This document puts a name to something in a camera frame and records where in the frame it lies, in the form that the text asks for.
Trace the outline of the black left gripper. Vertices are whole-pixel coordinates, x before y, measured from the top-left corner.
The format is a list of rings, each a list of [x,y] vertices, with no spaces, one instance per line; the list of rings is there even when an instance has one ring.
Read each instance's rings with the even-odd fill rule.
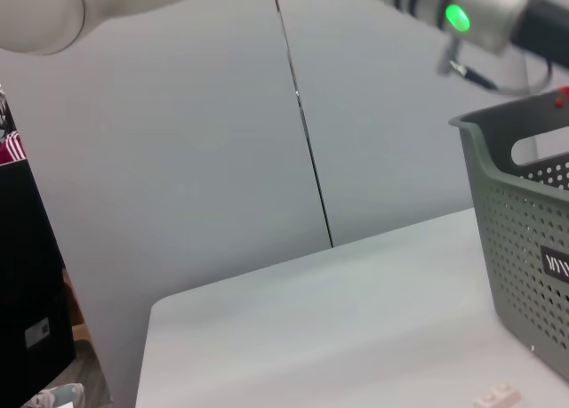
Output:
[[[568,9],[550,0],[531,0],[511,43],[554,64],[567,64]]]

